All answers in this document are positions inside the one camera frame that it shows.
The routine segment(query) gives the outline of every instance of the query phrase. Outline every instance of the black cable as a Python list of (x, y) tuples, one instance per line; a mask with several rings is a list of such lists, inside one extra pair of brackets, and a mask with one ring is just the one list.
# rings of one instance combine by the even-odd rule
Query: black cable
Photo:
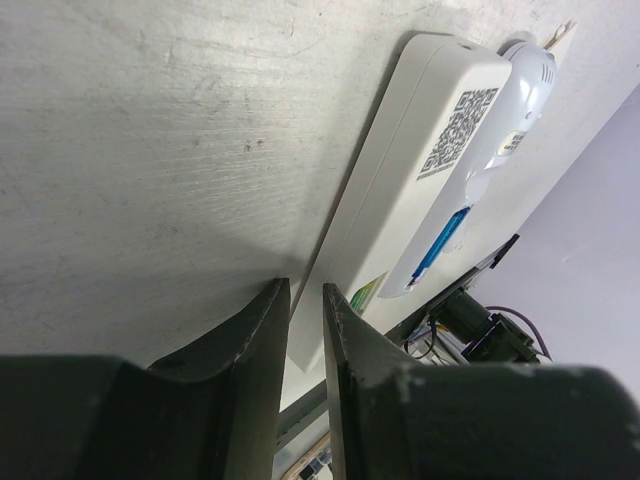
[(411, 358), (414, 358), (416, 360), (421, 360), (424, 357), (426, 357), (427, 355), (429, 355), (431, 353), (431, 351), (433, 350), (433, 348), (436, 346), (436, 337), (438, 335), (438, 328), (436, 327), (435, 318), (430, 318), (429, 319), (429, 326), (431, 327), (431, 345), (429, 346), (429, 349), (427, 350), (426, 353), (423, 353), (419, 357), (414, 357), (413, 355), (411, 355), (409, 353), (409, 340), (407, 339), (407, 341), (404, 342), (404, 351), (407, 352)]
[(549, 353), (549, 349), (547, 348), (547, 344), (544, 343), (544, 339), (542, 338), (542, 335), (540, 334), (540, 331), (535, 326), (535, 324), (531, 320), (529, 320), (527, 317), (525, 317), (522, 313), (518, 312), (517, 310), (514, 310), (513, 308), (501, 307), (500, 305), (493, 305), (491, 307), (484, 307), (484, 308), (486, 308), (487, 310), (490, 310), (490, 311), (494, 311), (494, 312), (510, 313), (510, 314), (515, 315), (516, 317), (518, 317), (520, 320), (522, 320), (527, 325), (529, 325), (529, 328), (531, 329), (531, 331), (535, 335), (536, 340), (538, 340), (538, 344), (540, 345), (540, 349), (542, 350), (543, 355), (545, 357), (547, 357), (549, 360), (553, 360), (551, 358), (551, 354)]

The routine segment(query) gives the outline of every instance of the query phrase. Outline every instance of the qr code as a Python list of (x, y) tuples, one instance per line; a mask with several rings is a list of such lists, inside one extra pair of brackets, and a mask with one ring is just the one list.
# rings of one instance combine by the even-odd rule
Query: qr code
[(449, 123), (438, 137), (435, 147), (420, 170), (418, 180), (453, 166), (487, 112), (496, 93), (498, 93), (497, 88), (487, 88), (469, 90), (462, 94), (449, 117)]

